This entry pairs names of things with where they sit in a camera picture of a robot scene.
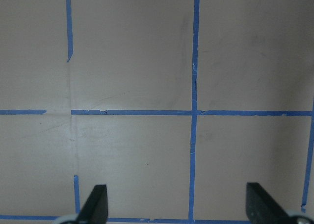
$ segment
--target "blue painter's tape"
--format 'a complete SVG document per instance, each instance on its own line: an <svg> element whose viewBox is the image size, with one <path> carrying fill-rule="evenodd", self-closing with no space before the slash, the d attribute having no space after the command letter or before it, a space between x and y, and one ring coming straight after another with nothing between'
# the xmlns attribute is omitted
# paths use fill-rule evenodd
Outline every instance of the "blue painter's tape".
<svg viewBox="0 0 314 224"><path fill-rule="evenodd" d="M186 219L154 219L150 220L150 223L171 223L171 224L187 224Z"/></svg>
<svg viewBox="0 0 314 224"><path fill-rule="evenodd" d="M108 115L191 115L190 110L107 110Z"/></svg>
<svg viewBox="0 0 314 224"><path fill-rule="evenodd" d="M250 221L232 221L232 220L194 220L195 224L251 224Z"/></svg>
<svg viewBox="0 0 314 224"><path fill-rule="evenodd" d="M74 199L75 199L75 212L80 212L80 202L79 202L79 176L74 175Z"/></svg>
<svg viewBox="0 0 314 224"><path fill-rule="evenodd" d="M309 191L309 183L310 183L311 167L312 167L312 159L313 159L313 146L314 146L314 101L313 101L312 118L311 118L308 157L306 161L304 187L303 187L302 204L301 204L301 212L304 212L304 213L306 212L306 205L308 201L308 191Z"/></svg>
<svg viewBox="0 0 314 224"><path fill-rule="evenodd" d="M223 116L311 116L312 111L267 111L267 110L199 110L198 115Z"/></svg>
<svg viewBox="0 0 314 224"><path fill-rule="evenodd" d="M170 224L187 224L185 219L147 219L147 218L108 218L108 222L113 223L170 223Z"/></svg>
<svg viewBox="0 0 314 224"><path fill-rule="evenodd" d="M71 110L71 115L191 115L190 110Z"/></svg>
<svg viewBox="0 0 314 224"><path fill-rule="evenodd" d="M68 33L68 61L70 61L73 55L73 33L72 33L72 9L71 0L66 0L67 8L67 33Z"/></svg>
<svg viewBox="0 0 314 224"><path fill-rule="evenodd" d="M16 216L0 215L0 220L33 220L33 221L53 221L58 217L53 216Z"/></svg>
<svg viewBox="0 0 314 224"><path fill-rule="evenodd" d="M47 110L0 110L0 115L43 115Z"/></svg>
<svg viewBox="0 0 314 224"><path fill-rule="evenodd" d="M199 13L200 13L200 0L194 0L193 54L192 54L192 121L191 121L191 145L190 145L190 186L189 186L189 203L188 203L188 223L189 224L193 224L194 222Z"/></svg>
<svg viewBox="0 0 314 224"><path fill-rule="evenodd" d="M108 222L113 223L148 223L147 218L108 218Z"/></svg>
<svg viewBox="0 0 314 224"><path fill-rule="evenodd" d="M100 110L71 110L71 115L106 115L106 111Z"/></svg>

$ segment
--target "blue tape line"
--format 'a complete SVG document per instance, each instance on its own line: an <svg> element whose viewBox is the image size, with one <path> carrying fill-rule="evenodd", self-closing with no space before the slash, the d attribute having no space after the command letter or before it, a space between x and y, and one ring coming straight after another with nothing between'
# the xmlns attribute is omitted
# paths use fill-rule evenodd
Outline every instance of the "blue tape line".
<svg viewBox="0 0 314 224"><path fill-rule="evenodd" d="M108 222L113 223L170 223L170 224L187 224L185 219L147 219L147 218L108 218Z"/></svg>
<svg viewBox="0 0 314 224"><path fill-rule="evenodd" d="M0 110L0 115L43 115L47 110Z"/></svg>
<svg viewBox="0 0 314 224"><path fill-rule="evenodd" d="M312 109L312 118L311 118L308 157L306 161L302 205L301 205L301 212L303 213L306 212L306 204L308 201L308 191L309 191L309 183L310 183L311 167L312 167L312 159L313 159L313 146L314 146L314 100L313 100L313 109Z"/></svg>
<svg viewBox="0 0 314 224"><path fill-rule="evenodd" d="M268 110L199 110L198 115L225 116L311 116L312 111L268 111Z"/></svg>
<svg viewBox="0 0 314 224"><path fill-rule="evenodd" d="M80 212L80 202L79 202L79 176L74 175L74 199L75 199L75 212Z"/></svg>
<svg viewBox="0 0 314 224"><path fill-rule="evenodd" d="M58 217L53 216L17 216L0 215L0 220L33 220L33 221L53 221Z"/></svg>
<svg viewBox="0 0 314 224"><path fill-rule="evenodd" d="M71 115L106 115L106 111L100 110L71 110Z"/></svg>
<svg viewBox="0 0 314 224"><path fill-rule="evenodd" d="M195 145L197 127L197 68L198 68L198 33L199 33L200 0L194 0L193 15L193 56L192 56L192 121L190 147L190 186L188 203L188 221L194 222L194 193L195 193Z"/></svg>
<svg viewBox="0 0 314 224"><path fill-rule="evenodd" d="M71 115L191 115L189 110L71 110Z"/></svg>
<svg viewBox="0 0 314 224"><path fill-rule="evenodd" d="M73 55L73 33L72 33L72 9L71 0L66 0L67 6L67 31L68 31L68 61Z"/></svg>
<svg viewBox="0 0 314 224"><path fill-rule="evenodd" d="M232 221L232 220L194 220L195 224L251 224L250 221Z"/></svg>
<svg viewBox="0 0 314 224"><path fill-rule="evenodd" d="M0 215L0 220L33 220L33 221L53 221L58 217L54 216L16 216ZM170 223L170 224L187 224L185 219L140 219L140 218L108 218L108 222L113 223ZM221 221L221 220L194 220L195 224L249 224L249 221Z"/></svg>

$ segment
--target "beige floor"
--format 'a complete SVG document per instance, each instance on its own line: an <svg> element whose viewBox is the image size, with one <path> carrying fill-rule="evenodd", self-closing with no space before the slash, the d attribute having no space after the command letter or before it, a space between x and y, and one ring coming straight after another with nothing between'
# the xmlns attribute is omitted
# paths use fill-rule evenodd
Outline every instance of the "beige floor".
<svg viewBox="0 0 314 224"><path fill-rule="evenodd" d="M314 0L200 0L198 109L311 111ZM109 215L187 219L194 0L0 0L0 214L74 213L107 183ZM300 209L310 117L198 116L194 218L246 220L245 183ZM314 216L311 177L309 214ZM28 224L6 221L0 224ZM47 221L36 221L38 224Z"/></svg>

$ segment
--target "black plastic piece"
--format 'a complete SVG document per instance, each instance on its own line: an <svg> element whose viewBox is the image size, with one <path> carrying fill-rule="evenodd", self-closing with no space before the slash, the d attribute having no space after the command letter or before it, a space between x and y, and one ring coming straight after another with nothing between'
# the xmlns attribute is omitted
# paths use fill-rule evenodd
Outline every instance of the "black plastic piece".
<svg viewBox="0 0 314 224"><path fill-rule="evenodd" d="M289 216L258 183L246 184L245 209L252 224L314 224L303 215Z"/></svg>
<svg viewBox="0 0 314 224"><path fill-rule="evenodd" d="M106 185L96 185L78 214L79 224L105 224L108 218Z"/></svg>

